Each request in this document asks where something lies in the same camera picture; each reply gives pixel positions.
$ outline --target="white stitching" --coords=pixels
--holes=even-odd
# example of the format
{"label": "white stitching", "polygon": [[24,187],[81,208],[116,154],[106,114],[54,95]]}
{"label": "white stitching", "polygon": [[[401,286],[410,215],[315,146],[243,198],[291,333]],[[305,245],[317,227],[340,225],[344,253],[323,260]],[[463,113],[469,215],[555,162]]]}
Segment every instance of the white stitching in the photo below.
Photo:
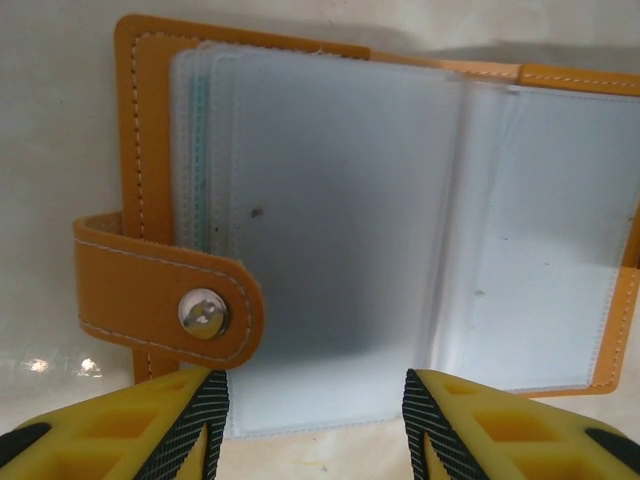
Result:
{"label": "white stitching", "polygon": [[171,266],[174,266],[174,267],[187,268],[187,269],[190,269],[190,270],[196,270],[196,271],[199,271],[199,272],[204,272],[204,273],[209,273],[209,274],[213,274],[213,275],[220,276],[220,277],[225,277],[229,281],[231,281],[231,283],[233,283],[236,287],[238,287],[238,290],[240,290],[240,293],[242,294],[242,297],[244,298],[245,304],[247,306],[247,332],[245,334],[245,337],[242,340],[242,343],[240,344],[240,347],[238,348],[238,350],[236,350],[234,353],[232,353],[228,357],[224,357],[224,358],[214,358],[214,357],[210,357],[208,355],[202,355],[202,354],[190,352],[190,351],[187,351],[187,350],[182,350],[182,349],[178,349],[178,348],[174,348],[174,347],[169,347],[167,345],[163,345],[163,344],[160,344],[160,343],[157,343],[157,342],[152,342],[152,341],[149,341],[149,340],[143,340],[141,338],[133,337],[131,335],[125,335],[125,334],[122,334],[122,333],[114,332],[112,330],[107,330],[105,328],[93,325],[93,324],[87,322],[81,316],[78,316],[78,318],[80,319],[80,323],[83,324],[84,326],[86,326],[88,328],[95,329],[95,330],[97,330],[99,332],[102,332],[104,334],[107,334],[107,335],[126,338],[127,340],[130,340],[130,341],[142,344],[142,345],[150,345],[150,346],[154,346],[154,347],[157,347],[157,348],[162,348],[164,350],[168,350],[168,351],[171,351],[171,352],[182,353],[182,354],[193,356],[195,358],[202,358],[202,359],[211,360],[211,361],[214,361],[214,362],[224,362],[224,361],[231,360],[231,359],[237,357],[239,354],[241,354],[243,352],[244,348],[246,347],[247,343],[249,342],[249,338],[251,336],[251,331],[252,331],[252,327],[253,327],[253,316],[251,315],[251,303],[249,302],[249,297],[248,297],[247,292],[245,291],[245,289],[231,275],[229,275],[227,273],[219,272],[217,270],[212,270],[212,269],[209,269],[209,268],[197,267],[195,265],[188,265],[188,264],[180,263],[180,262],[173,262],[171,260],[165,260],[163,258],[152,257],[150,255],[141,255],[141,254],[129,252],[129,251],[126,251],[126,250],[118,250],[118,249],[115,249],[115,248],[106,247],[104,245],[99,245],[97,243],[86,242],[84,240],[80,240],[77,237],[74,238],[74,241],[76,243],[80,244],[80,245],[84,245],[86,247],[91,247],[91,248],[97,248],[98,250],[105,250],[105,251],[108,251],[108,252],[111,252],[111,253],[116,253],[116,254],[119,254],[119,255],[125,255],[125,256],[129,256],[129,257],[139,258],[141,260],[148,260],[148,261],[151,261],[151,262],[158,262],[158,263],[162,263],[162,264],[165,264],[165,265],[171,265]]}
{"label": "white stitching", "polygon": [[571,77],[551,77],[545,75],[534,75],[527,73],[523,75],[524,78],[535,78],[538,80],[555,80],[558,82],[571,82],[571,83],[590,83],[592,85],[614,85],[618,87],[640,87],[640,83],[627,83],[627,82],[605,82],[601,80],[589,80],[584,78],[571,78]]}
{"label": "white stitching", "polygon": [[508,77],[508,78],[516,78],[518,76],[517,73],[508,73],[508,72],[480,72],[480,71],[475,71],[475,70],[458,70],[457,68],[454,68],[453,71],[458,72],[458,73],[468,73],[471,75],[483,75],[483,76],[490,76],[490,77]]}
{"label": "white stitching", "polygon": [[195,352],[192,352],[190,350],[183,350],[183,349],[180,349],[180,348],[169,347],[169,346],[163,345],[161,343],[152,342],[152,341],[149,341],[149,340],[142,340],[141,338],[133,337],[131,335],[125,335],[123,333],[114,332],[113,330],[108,330],[106,328],[96,327],[95,325],[92,325],[89,322],[87,322],[80,315],[78,315],[78,320],[80,320],[80,324],[82,324],[84,327],[89,328],[91,330],[96,330],[96,331],[101,332],[101,333],[103,333],[105,335],[125,338],[125,339],[127,339],[127,340],[129,340],[131,342],[139,343],[140,345],[152,346],[152,347],[160,348],[162,350],[167,350],[167,351],[174,352],[174,353],[181,353],[181,354],[188,355],[188,356],[191,356],[191,357],[194,357],[194,358],[201,358],[201,359],[204,359],[204,360],[210,360],[212,362],[227,362],[229,360],[234,359],[240,353],[242,353],[242,349],[240,349],[240,350],[234,352],[232,355],[230,355],[228,357],[225,357],[225,358],[209,357],[208,355],[202,355],[200,353],[195,353]]}

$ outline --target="white background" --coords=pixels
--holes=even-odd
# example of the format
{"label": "white background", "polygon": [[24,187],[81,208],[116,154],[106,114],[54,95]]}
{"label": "white background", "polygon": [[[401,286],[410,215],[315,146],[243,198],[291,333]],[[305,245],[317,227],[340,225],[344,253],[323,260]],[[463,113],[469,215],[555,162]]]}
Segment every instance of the white background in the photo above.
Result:
{"label": "white background", "polygon": [[[127,13],[377,49],[640,72],[639,0],[0,2],[0,431],[130,384],[75,317],[71,221],[120,205],[112,30]],[[616,393],[550,400],[640,440],[640,328]],[[400,422],[226,443],[219,478],[411,478]]]}

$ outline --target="metal snap button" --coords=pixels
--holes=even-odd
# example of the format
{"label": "metal snap button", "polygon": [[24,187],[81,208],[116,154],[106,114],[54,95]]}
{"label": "metal snap button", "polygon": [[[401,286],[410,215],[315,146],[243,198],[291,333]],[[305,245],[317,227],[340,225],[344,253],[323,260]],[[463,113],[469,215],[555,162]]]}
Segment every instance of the metal snap button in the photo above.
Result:
{"label": "metal snap button", "polygon": [[224,333],[229,322],[227,305],[206,288],[187,292],[178,305],[180,325],[196,338],[208,340]]}

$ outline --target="white surface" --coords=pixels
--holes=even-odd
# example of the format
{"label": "white surface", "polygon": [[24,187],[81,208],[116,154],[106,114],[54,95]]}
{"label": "white surface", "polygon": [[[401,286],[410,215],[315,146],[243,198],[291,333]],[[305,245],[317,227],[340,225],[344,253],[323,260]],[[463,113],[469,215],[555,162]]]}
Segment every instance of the white surface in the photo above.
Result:
{"label": "white surface", "polygon": [[[640,71],[636,0],[3,2],[1,430],[130,382],[128,352],[78,329],[69,225],[119,207],[111,35],[117,19],[134,11],[401,52]],[[458,50],[442,52],[449,49]],[[86,358],[100,373],[78,375]],[[44,364],[34,359],[51,368],[40,371]],[[638,379],[636,324],[614,394],[545,402],[609,422],[638,441]],[[405,442],[400,422],[228,442],[219,478],[409,479]]]}

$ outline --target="orange leather card holder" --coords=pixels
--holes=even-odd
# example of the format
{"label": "orange leather card holder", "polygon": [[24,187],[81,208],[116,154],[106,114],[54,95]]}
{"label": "orange leather card holder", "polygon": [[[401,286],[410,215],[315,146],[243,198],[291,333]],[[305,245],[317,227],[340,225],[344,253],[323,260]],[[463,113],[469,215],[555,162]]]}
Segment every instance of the orange leather card holder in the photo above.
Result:
{"label": "orange leather card holder", "polygon": [[[369,48],[132,15],[115,31],[121,213],[74,225],[80,326],[90,335],[134,350],[136,381],[175,371],[179,362],[230,369],[247,361],[263,332],[260,287],[242,265],[173,247],[169,146],[169,64],[203,41],[303,52],[323,51],[362,60],[444,68],[493,81],[554,89],[640,96],[638,77],[538,65],[402,57]],[[620,268],[595,369],[586,390],[617,385],[638,293],[640,217],[636,215]],[[200,340],[180,325],[180,299],[194,288],[217,292],[231,321],[218,337]]]}

